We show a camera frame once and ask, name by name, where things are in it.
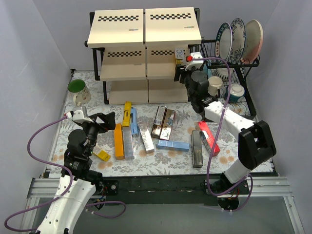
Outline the silver white toothpaste box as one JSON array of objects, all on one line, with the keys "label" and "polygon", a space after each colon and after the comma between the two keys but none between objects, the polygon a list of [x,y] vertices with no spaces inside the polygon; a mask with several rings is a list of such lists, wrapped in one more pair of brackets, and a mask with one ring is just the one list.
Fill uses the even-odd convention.
[{"label": "silver white toothpaste box", "polygon": [[155,151],[153,140],[151,134],[149,132],[147,123],[145,121],[141,121],[138,123],[140,134],[143,140],[143,144],[146,150],[146,153],[153,153]]}]

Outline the orange RO toothpaste box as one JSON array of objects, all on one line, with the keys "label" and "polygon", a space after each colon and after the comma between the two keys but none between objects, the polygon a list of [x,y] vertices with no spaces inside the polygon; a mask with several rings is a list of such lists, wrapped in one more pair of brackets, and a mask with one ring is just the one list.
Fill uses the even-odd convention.
[{"label": "orange RO toothpaste box", "polygon": [[124,160],[122,125],[120,123],[116,124],[116,127],[114,129],[114,142],[115,142],[115,159]]}]

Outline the silver RO toothpaste box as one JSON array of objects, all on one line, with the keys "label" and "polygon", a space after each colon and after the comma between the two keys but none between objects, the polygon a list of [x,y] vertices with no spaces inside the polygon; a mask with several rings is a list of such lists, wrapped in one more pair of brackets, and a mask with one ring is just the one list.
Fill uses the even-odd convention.
[{"label": "silver RO toothpaste box", "polygon": [[176,65],[185,65],[186,62],[186,53],[182,48],[175,48],[175,63]]}]

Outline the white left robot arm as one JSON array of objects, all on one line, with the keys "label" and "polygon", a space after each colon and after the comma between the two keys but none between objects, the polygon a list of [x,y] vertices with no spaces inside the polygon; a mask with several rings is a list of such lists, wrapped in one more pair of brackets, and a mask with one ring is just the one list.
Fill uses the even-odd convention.
[{"label": "white left robot arm", "polygon": [[86,116],[83,110],[70,112],[80,126],[68,136],[58,188],[53,201],[37,228],[38,234],[71,234],[87,201],[103,191],[102,174],[90,169],[91,155],[98,134],[116,127],[115,113]]}]

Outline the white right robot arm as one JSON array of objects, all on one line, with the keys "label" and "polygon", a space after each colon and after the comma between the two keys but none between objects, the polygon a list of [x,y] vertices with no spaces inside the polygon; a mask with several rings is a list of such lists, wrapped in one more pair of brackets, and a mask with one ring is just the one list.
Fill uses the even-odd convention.
[{"label": "white right robot arm", "polygon": [[188,101],[204,119],[215,122],[218,129],[224,128],[238,143],[238,159],[224,171],[219,180],[208,183],[210,194],[231,194],[249,173],[260,164],[276,155],[276,147],[270,127],[265,121],[254,122],[233,112],[217,98],[209,95],[206,73],[178,64],[174,80],[185,85]]}]

